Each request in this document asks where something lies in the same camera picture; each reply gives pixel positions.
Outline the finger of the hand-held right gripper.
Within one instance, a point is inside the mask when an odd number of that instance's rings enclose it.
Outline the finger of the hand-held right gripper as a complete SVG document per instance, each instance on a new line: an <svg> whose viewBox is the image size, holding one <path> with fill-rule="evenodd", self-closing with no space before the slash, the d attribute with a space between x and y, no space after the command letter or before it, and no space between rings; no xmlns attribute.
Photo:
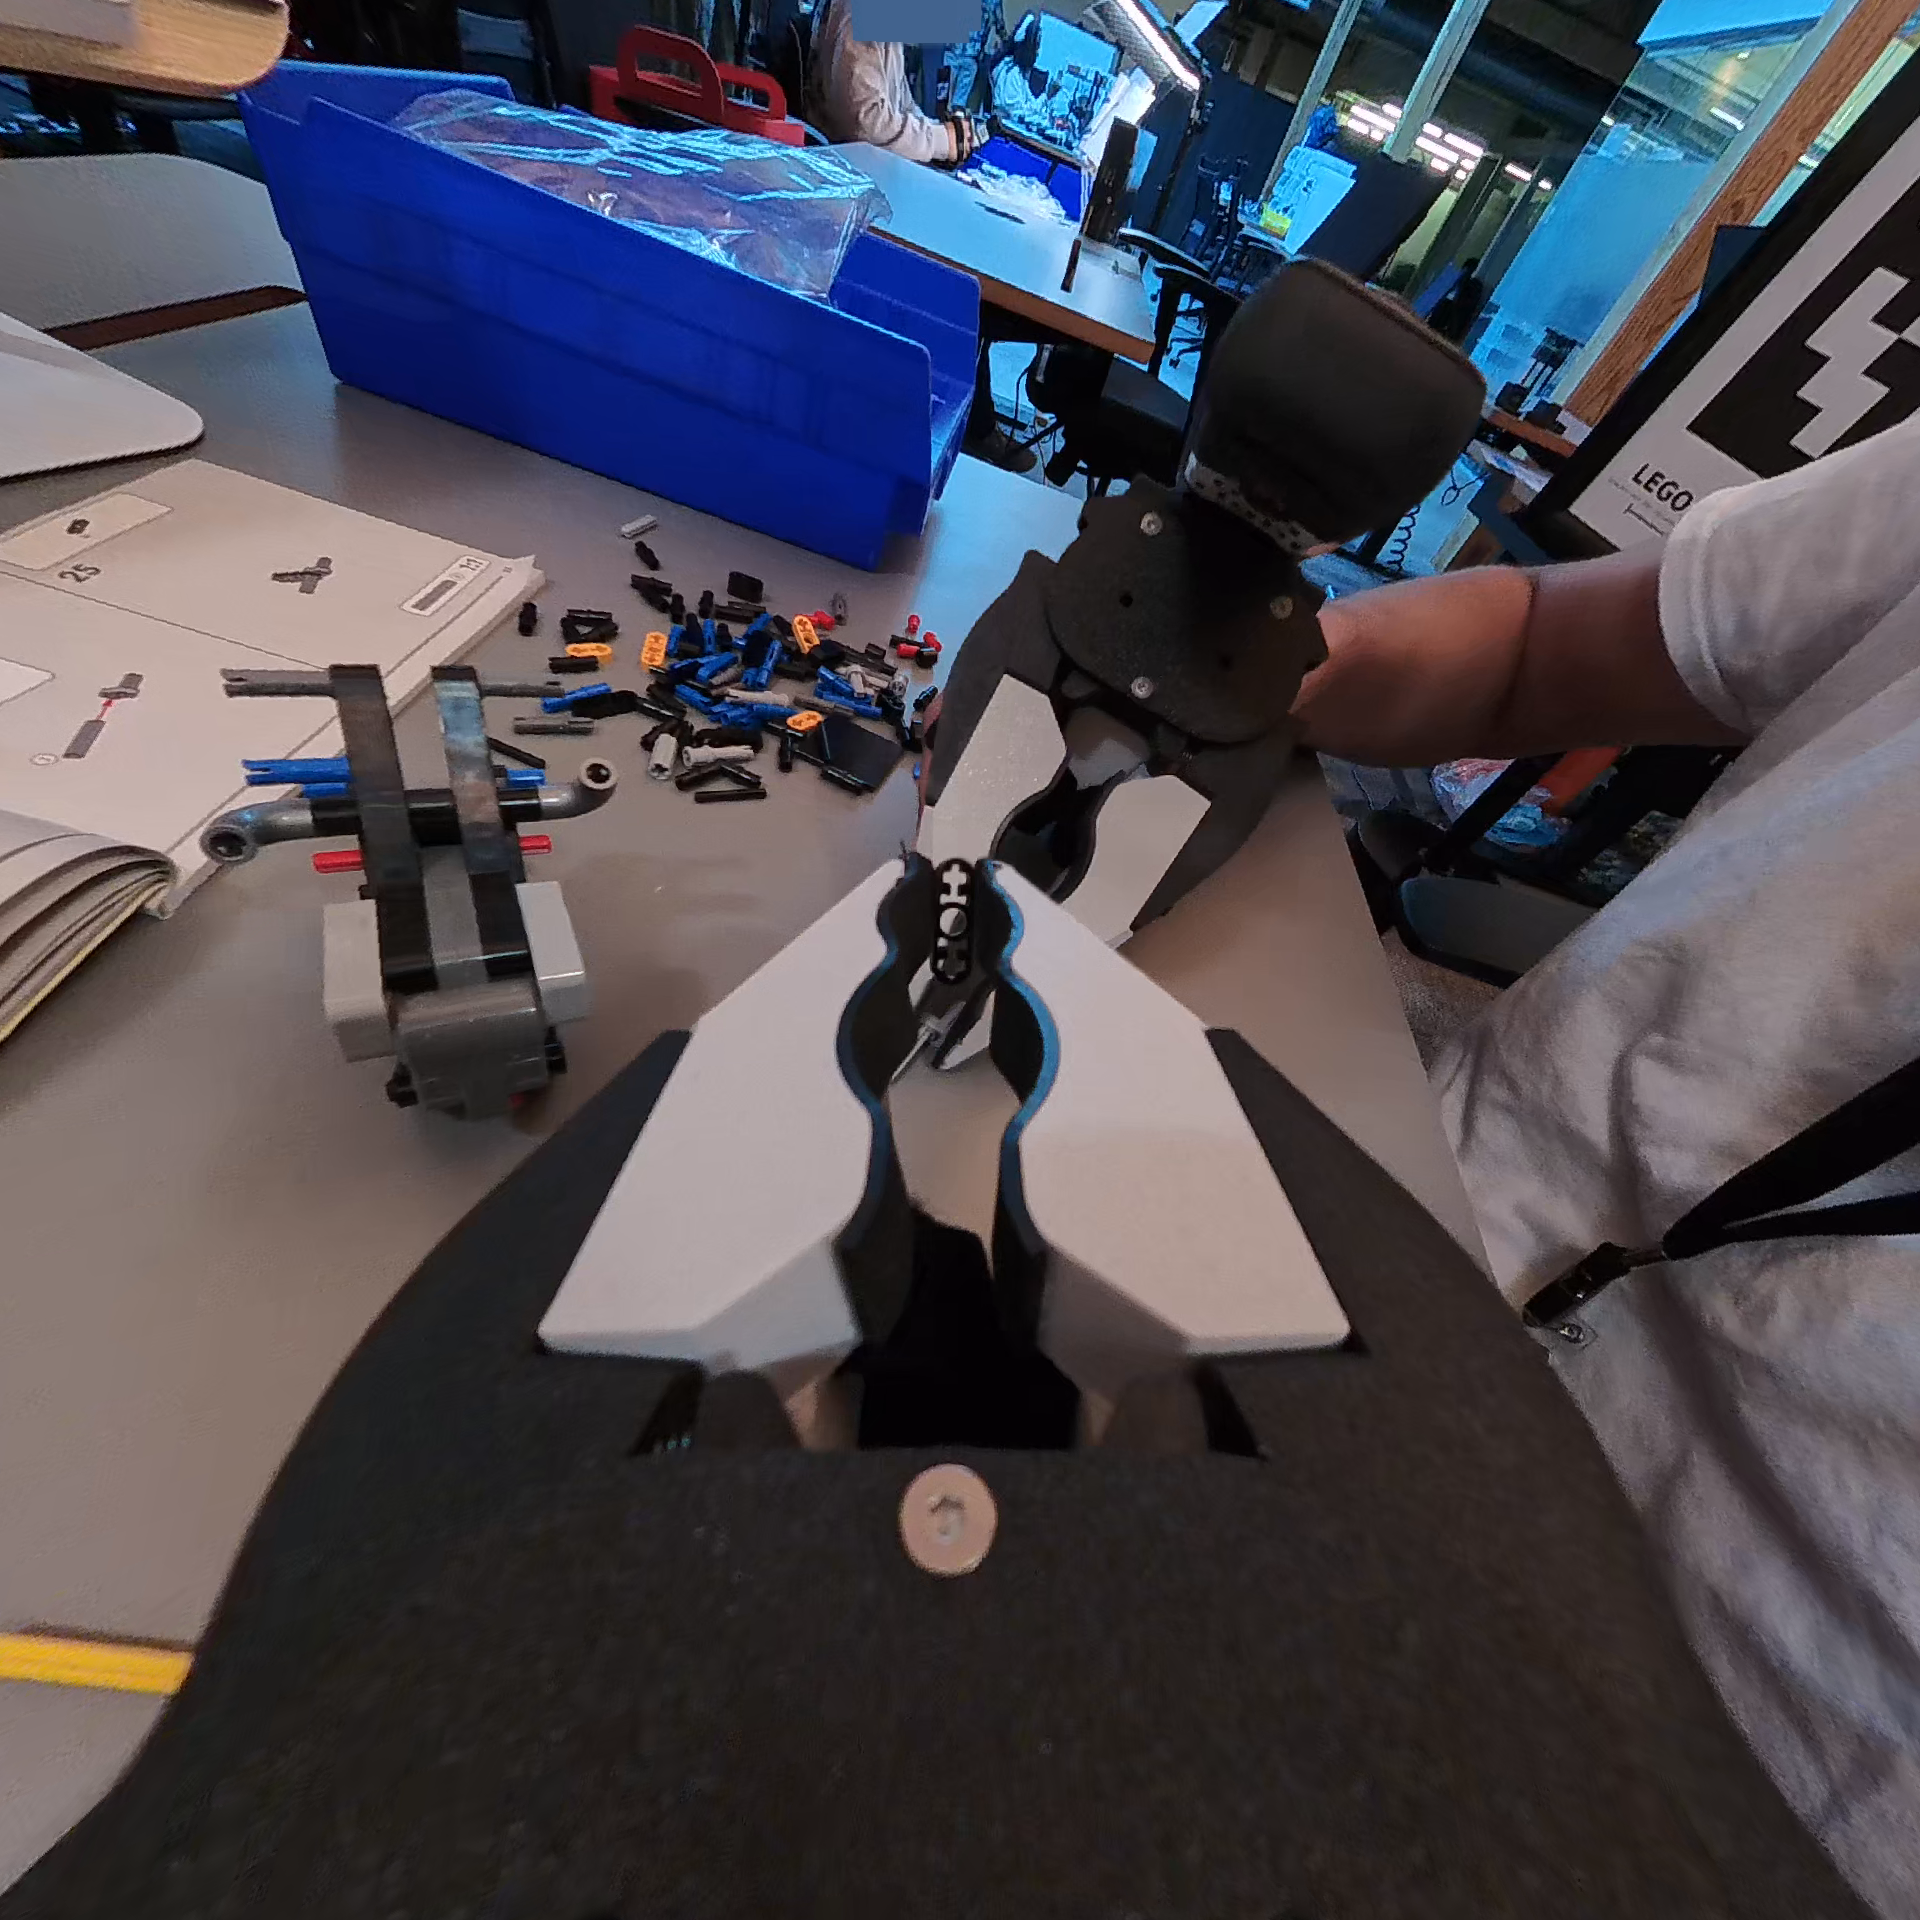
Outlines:
<svg viewBox="0 0 1920 1920"><path fill-rule="evenodd" d="M1049 691L1000 679L945 767L940 783L926 780L920 817L920 855L930 868L995 857L1032 879L1062 870L1049 839L1074 798L1074 778Z"/></svg>
<svg viewBox="0 0 1920 1920"><path fill-rule="evenodd" d="M1118 778L1082 823L1072 865L1051 898L1104 947L1130 943L1145 906L1186 851L1211 801L1175 774Z"/></svg>

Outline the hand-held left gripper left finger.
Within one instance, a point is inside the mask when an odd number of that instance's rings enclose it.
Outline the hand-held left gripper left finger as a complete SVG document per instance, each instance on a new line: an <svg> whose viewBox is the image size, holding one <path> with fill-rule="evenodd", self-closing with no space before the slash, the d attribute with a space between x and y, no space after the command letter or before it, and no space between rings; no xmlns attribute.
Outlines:
<svg viewBox="0 0 1920 1920"><path fill-rule="evenodd" d="M884 862L689 1031L537 1327L553 1354L830 1373L904 1318L910 1204L856 999L898 961Z"/></svg>

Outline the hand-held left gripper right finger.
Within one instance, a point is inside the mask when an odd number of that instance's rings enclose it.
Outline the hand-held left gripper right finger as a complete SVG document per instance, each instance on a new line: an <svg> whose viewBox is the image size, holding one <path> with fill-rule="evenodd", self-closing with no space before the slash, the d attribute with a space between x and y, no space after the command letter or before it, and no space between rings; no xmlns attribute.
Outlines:
<svg viewBox="0 0 1920 1920"><path fill-rule="evenodd" d="M993 1237L1015 1325L1062 1370L1339 1348L1348 1314L1217 1034L1004 865L977 903L1015 1093Z"/></svg>

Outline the small black lego beam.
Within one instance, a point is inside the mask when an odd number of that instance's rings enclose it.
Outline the small black lego beam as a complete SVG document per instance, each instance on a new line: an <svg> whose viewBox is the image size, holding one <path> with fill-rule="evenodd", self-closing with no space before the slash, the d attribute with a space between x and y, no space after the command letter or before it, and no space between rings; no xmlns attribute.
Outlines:
<svg viewBox="0 0 1920 1920"><path fill-rule="evenodd" d="M922 962L940 988L961 988L977 971L978 947L978 879L977 862L947 857L926 865L924 887L915 895L922 906Z"/></svg>

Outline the pile of small lego pieces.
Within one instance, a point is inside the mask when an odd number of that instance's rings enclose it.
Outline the pile of small lego pieces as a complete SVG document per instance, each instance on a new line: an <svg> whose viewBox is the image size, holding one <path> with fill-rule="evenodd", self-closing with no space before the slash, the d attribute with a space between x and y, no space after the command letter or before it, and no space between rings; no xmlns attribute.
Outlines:
<svg viewBox="0 0 1920 1920"><path fill-rule="evenodd" d="M801 774L879 796L922 758L955 644L922 605L884 615L836 577L662 513L626 513L609 562L531 591L513 633L536 692L496 724L511 783L625 735L647 778L700 805Z"/></svg>

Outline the partly built lego model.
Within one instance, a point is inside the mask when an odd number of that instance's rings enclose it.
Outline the partly built lego model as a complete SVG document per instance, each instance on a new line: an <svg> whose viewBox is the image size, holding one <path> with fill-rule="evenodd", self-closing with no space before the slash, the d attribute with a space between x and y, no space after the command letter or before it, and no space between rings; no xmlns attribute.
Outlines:
<svg viewBox="0 0 1920 1920"><path fill-rule="evenodd" d="M563 1031L590 1010L577 930L553 879L531 879L543 829L609 805L602 758L551 783L491 739L494 700L559 700L555 681L431 671L447 772L409 783L379 668L226 668L232 700L326 700L343 748L247 758L247 788L291 786L206 823L204 857L249 865L263 847L318 843L318 868L356 870L352 901L323 913L323 1006L351 1063L386 1063L388 1101L456 1121L507 1117L567 1069Z"/></svg>

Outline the person's right forearm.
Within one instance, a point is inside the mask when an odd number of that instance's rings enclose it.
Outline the person's right forearm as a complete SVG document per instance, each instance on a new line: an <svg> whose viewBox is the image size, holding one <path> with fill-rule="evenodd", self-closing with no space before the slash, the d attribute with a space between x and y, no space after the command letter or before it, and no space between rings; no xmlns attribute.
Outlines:
<svg viewBox="0 0 1920 1920"><path fill-rule="evenodd" d="M1743 748L1751 727L1718 718L1673 662L1658 550L1536 566L1495 753Z"/></svg>

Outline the lego instruction booklet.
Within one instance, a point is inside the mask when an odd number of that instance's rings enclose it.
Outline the lego instruction booklet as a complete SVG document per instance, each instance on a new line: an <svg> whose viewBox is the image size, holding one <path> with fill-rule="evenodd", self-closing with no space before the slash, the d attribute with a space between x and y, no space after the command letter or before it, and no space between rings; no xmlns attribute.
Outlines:
<svg viewBox="0 0 1920 1920"><path fill-rule="evenodd" d="M371 666L398 710L543 587L534 557L206 462L7 530L3 1034L220 870L216 818L297 796L249 786L251 762L343 753L328 692L239 700L232 675Z"/></svg>

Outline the person's right hand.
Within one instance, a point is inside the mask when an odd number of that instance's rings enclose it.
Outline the person's right hand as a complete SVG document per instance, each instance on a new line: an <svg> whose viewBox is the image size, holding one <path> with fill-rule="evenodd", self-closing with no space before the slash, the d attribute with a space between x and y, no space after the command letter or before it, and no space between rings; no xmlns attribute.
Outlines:
<svg viewBox="0 0 1920 1920"><path fill-rule="evenodd" d="M1290 710L1314 754L1370 766L1516 756L1507 719L1535 579L1474 566L1331 599Z"/></svg>

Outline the black office chair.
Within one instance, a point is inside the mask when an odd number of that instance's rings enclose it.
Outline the black office chair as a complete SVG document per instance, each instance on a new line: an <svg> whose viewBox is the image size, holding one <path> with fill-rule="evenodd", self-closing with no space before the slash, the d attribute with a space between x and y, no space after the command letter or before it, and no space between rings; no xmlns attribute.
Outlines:
<svg viewBox="0 0 1920 1920"><path fill-rule="evenodd" d="M1175 355L1182 313L1191 309L1199 317L1191 339L1199 386L1223 329L1258 287L1252 279L1220 282L1200 258L1148 230L1121 228L1115 247L1153 265L1159 285L1145 369L1090 346L1044 346L1026 380L1030 397L1049 420L1051 452L1040 476L1063 490L1080 474L1090 495L1138 477L1175 482L1193 396L1170 389L1161 373Z"/></svg>

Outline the wooden background table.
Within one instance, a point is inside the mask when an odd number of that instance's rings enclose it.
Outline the wooden background table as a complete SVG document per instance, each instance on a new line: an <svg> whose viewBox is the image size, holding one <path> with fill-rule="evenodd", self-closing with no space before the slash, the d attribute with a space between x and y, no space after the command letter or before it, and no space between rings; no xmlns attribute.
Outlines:
<svg viewBox="0 0 1920 1920"><path fill-rule="evenodd" d="M1002 209L954 173L867 143L833 148L875 180L879 228L978 283L982 302L1040 332L1145 369L1156 302L1136 251L1084 242L1076 228Z"/></svg>

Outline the blue plastic bin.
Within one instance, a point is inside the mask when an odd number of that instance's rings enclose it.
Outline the blue plastic bin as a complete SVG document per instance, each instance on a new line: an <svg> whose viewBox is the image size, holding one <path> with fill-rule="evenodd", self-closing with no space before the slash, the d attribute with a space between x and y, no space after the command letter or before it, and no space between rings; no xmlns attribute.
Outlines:
<svg viewBox="0 0 1920 1920"><path fill-rule="evenodd" d="M329 371L563 463L873 570L962 445L978 285L865 230L825 299L422 138L490 79L283 63L240 95Z"/></svg>

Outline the black and white poster board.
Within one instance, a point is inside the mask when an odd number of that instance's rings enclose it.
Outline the black and white poster board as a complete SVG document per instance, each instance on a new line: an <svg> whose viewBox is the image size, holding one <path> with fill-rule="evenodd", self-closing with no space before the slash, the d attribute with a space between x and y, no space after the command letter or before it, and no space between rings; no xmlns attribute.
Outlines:
<svg viewBox="0 0 1920 1920"><path fill-rule="evenodd" d="M1916 127L1830 210L1791 213L1649 363L1638 418L1587 442L1558 509L1576 553L1658 543L1706 499L1916 414Z"/></svg>

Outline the clear plastic bag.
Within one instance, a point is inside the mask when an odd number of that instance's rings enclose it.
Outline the clear plastic bag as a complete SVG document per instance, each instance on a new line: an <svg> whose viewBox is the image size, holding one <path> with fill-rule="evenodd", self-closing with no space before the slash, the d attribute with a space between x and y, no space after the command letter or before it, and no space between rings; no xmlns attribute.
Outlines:
<svg viewBox="0 0 1920 1920"><path fill-rule="evenodd" d="M754 303L879 323L913 276L879 235L889 202L827 148L720 127L625 127L478 84L434 86L347 139L329 234L443 292L516 271L731 324Z"/></svg>

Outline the wooden document board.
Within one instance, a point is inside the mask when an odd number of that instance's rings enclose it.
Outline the wooden document board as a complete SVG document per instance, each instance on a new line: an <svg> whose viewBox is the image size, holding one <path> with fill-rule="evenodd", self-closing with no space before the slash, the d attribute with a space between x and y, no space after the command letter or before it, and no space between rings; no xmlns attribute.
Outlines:
<svg viewBox="0 0 1920 1920"><path fill-rule="evenodd" d="M214 99L267 76L291 27L283 3L3 3L3 67Z"/></svg>

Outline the red plastic frame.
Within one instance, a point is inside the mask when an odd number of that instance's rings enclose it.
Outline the red plastic frame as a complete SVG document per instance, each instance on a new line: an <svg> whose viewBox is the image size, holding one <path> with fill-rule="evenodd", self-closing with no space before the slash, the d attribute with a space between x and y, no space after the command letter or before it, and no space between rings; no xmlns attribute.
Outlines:
<svg viewBox="0 0 1920 1920"><path fill-rule="evenodd" d="M612 63L588 67L590 111L626 125L689 122L774 139L802 139L790 123L782 84L760 71L713 60L700 42L668 29L634 26L616 47Z"/></svg>

